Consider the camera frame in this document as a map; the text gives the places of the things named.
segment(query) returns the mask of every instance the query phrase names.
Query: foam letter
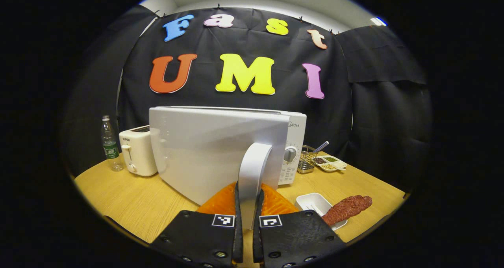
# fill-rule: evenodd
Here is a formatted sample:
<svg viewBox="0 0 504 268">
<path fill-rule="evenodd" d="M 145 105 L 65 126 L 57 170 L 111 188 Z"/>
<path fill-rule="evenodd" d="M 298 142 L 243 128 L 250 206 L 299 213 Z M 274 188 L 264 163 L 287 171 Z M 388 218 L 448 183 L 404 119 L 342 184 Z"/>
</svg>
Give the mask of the foam letter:
<svg viewBox="0 0 504 268">
<path fill-rule="evenodd" d="M 305 92 L 306 96 L 312 99 L 323 99 L 324 93 L 320 90 L 320 67 L 308 63 L 304 63 L 303 67 L 306 69 L 306 75 L 308 76 L 308 90 Z"/>
<path fill-rule="evenodd" d="M 184 30 L 180 30 L 180 28 L 187 28 L 189 26 L 190 19 L 194 18 L 193 15 L 186 15 L 182 18 L 178 18 L 176 20 L 172 20 L 171 22 L 167 22 L 164 24 L 164 28 L 166 28 L 166 38 L 165 41 L 172 40 L 176 37 L 179 37 L 185 33 Z"/>
<path fill-rule="evenodd" d="M 168 63 L 173 60 L 173 57 L 162 56 L 154 59 L 152 62 L 154 67 L 152 68 L 151 79 L 149 80 L 151 90 L 158 94 L 173 93 L 180 90 L 187 82 L 191 63 L 196 58 L 196 54 L 182 54 L 179 56 L 178 60 L 180 60 L 180 67 L 178 68 L 177 78 L 169 83 L 164 81 L 164 74 Z"/>
<path fill-rule="evenodd" d="M 249 68 L 238 54 L 222 54 L 224 61 L 221 82 L 215 89 L 219 92 L 234 92 L 233 75 L 242 92 L 245 92 L 254 79 L 254 86 L 250 88 L 253 93 L 272 95 L 275 89 L 271 85 L 271 66 L 275 61 L 267 57 L 258 57 Z"/>
<path fill-rule="evenodd" d="M 268 19 L 266 29 L 272 34 L 286 35 L 289 33 L 287 22 L 279 19 Z"/>
<path fill-rule="evenodd" d="M 233 20 L 234 17 L 232 15 L 226 15 L 226 14 L 211 15 L 210 19 L 203 22 L 203 24 L 209 27 L 219 26 L 221 28 L 228 28 L 233 26 L 232 24 Z"/>
<path fill-rule="evenodd" d="M 313 40 L 313 43 L 317 45 L 317 47 L 320 47 L 322 49 L 327 49 L 327 45 L 322 43 L 322 39 L 324 39 L 324 36 L 319 33 L 317 30 L 308 30 L 308 33 L 311 34 L 311 40 Z"/>
</svg>

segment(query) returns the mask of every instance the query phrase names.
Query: blue letter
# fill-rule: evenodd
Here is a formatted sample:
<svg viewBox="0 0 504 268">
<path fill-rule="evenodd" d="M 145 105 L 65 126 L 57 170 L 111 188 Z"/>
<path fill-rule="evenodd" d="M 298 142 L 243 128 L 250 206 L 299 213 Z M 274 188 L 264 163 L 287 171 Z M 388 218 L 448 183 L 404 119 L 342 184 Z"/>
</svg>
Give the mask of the blue letter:
<svg viewBox="0 0 504 268">
<path fill-rule="evenodd" d="M 181 31 L 180 28 L 187 28 L 189 26 L 189 22 L 187 20 L 190 20 L 192 18 L 194 18 L 193 15 L 186 15 L 182 18 L 167 22 L 163 26 L 164 28 L 166 28 L 166 38 L 164 40 L 169 41 L 183 35 L 185 31 Z"/>
</svg>

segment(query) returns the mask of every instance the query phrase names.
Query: spice tray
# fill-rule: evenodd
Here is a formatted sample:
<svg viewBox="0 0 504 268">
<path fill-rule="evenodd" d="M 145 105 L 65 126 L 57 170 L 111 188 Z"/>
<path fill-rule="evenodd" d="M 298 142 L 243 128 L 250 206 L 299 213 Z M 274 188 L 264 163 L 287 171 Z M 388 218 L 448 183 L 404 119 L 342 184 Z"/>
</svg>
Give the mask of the spice tray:
<svg viewBox="0 0 504 268">
<path fill-rule="evenodd" d="M 347 164 L 338 159 L 337 157 L 335 156 L 331 156 L 331 155 L 326 155 L 326 156 L 319 156 L 318 158 L 321 158 L 323 162 L 325 163 L 318 163 L 316 160 L 315 160 L 315 164 L 321 168 L 323 171 L 327 171 L 328 173 L 331 173 L 333 171 L 338 171 L 338 170 L 345 170 Z M 326 169 L 325 166 L 332 166 L 334 167 L 334 169 Z"/>
<path fill-rule="evenodd" d="M 319 214 L 319 216 L 323 216 L 331 209 L 332 205 L 319 193 L 310 193 L 306 195 L 297 196 L 295 206 L 297 209 L 301 211 L 304 210 L 313 210 Z M 341 228 L 346 225 L 348 220 L 341 221 L 339 223 L 335 223 L 331 226 L 333 231 Z"/>
</svg>

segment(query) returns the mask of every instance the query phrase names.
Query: meat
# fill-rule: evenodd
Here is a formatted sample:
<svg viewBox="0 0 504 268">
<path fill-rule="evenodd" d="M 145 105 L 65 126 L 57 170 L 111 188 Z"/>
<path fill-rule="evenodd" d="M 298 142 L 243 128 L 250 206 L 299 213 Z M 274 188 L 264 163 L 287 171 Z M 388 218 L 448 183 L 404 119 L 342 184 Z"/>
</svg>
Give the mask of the meat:
<svg viewBox="0 0 504 268">
<path fill-rule="evenodd" d="M 335 223 L 358 215 L 360 212 L 369 208 L 371 204 L 373 204 L 373 201 L 369 196 L 350 196 L 331 207 L 331 209 L 322 216 L 322 219 L 328 225 L 334 225 Z"/>
</svg>

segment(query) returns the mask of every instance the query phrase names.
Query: letter m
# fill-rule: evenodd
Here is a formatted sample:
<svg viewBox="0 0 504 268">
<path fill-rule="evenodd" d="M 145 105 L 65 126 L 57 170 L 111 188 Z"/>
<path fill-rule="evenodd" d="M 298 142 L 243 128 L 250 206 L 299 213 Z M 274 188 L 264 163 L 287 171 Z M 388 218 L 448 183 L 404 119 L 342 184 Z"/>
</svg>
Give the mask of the letter m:
<svg viewBox="0 0 504 268">
<path fill-rule="evenodd" d="M 233 84 L 233 76 L 242 92 L 245 92 L 252 79 L 254 86 L 250 88 L 253 93 L 272 95 L 275 89 L 271 85 L 271 66 L 275 63 L 273 59 L 258 57 L 247 68 L 245 62 L 238 54 L 222 54 L 220 58 L 224 61 L 221 82 L 215 89 L 219 92 L 234 92 L 236 86 Z"/>
</svg>

